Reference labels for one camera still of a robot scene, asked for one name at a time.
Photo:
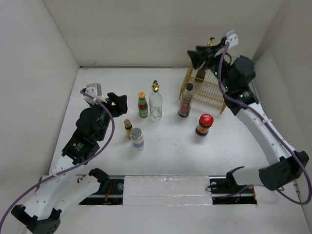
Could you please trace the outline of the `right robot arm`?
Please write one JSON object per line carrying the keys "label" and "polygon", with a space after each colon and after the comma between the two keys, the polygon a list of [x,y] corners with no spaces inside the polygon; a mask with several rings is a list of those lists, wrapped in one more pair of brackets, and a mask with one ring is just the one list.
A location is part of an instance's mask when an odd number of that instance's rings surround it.
{"label": "right robot arm", "polygon": [[221,42],[216,46],[197,46],[187,54],[194,69],[211,70],[217,77],[226,106],[252,133],[269,165],[250,169],[243,174],[242,179],[231,170],[227,172],[225,187],[234,194],[259,184],[280,193],[281,187],[304,176],[308,196],[311,196],[312,182],[305,169],[309,156],[284,140],[249,88],[249,83],[255,78],[252,60],[239,56],[234,62],[225,61],[230,46],[229,42]]}

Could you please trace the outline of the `black cap vinegar bottle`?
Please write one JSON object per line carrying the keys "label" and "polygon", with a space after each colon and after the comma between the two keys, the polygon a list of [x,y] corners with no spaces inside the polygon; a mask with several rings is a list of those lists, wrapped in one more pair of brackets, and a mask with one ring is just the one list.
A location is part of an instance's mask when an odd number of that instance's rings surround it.
{"label": "black cap vinegar bottle", "polygon": [[193,84],[187,83],[186,90],[182,92],[180,95],[180,103],[179,103],[179,110],[178,114],[181,117],[187,117],[191,111],[191,105],[193,101]]}

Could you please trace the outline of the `dark liquid oil bottle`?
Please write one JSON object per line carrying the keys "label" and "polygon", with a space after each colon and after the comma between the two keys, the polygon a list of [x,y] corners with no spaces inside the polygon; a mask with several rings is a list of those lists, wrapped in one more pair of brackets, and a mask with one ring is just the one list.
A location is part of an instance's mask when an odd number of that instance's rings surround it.
{"label": "dark liquid oil bottle", "polygon": [[[214,46],[214,37],[210,37],[209,41],[207,42],[207,47],[213,47]],[[201,68],[198,69],[196,75],[195,75],[195,82],[197,83],[203,83],[206,75],[206,68],[204,67],[204,64]]]}

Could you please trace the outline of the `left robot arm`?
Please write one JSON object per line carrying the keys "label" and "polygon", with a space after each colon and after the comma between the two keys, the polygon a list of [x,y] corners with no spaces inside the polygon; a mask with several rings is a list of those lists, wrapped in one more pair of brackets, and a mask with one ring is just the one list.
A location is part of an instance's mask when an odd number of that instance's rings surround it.
{"label": "left robot arm", "polygon": [[53,234],[69,207],[78,205],[93,193],[104,193],[109,187],[109,175],[94,168],[77,187],[66,189],[76,174],[104,150],[98,143],[104,140],[108,126],[114,125],[114,118],[127,113],[127,96],[108,93],[108,97],[101,100],[87,94],[86,89],[81,90],[81,94],[89,107],[80,113],[76,130],[54,169],[33,187],[35,194],[30,200],[22,205],[14,203],[11,210],[33,234]]}

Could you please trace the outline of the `clear glass oil bottle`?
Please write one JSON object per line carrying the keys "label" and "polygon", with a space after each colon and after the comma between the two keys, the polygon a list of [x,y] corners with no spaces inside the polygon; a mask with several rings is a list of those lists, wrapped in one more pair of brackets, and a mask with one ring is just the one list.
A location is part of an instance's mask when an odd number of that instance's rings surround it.
{"label": "clear glass oil bottle", "polygon": [[162,117],[163,98],[159,93],[159,84],[155,80],[152,84],[152,93],[149,95],[149,107],[151,119],[156,121]]}

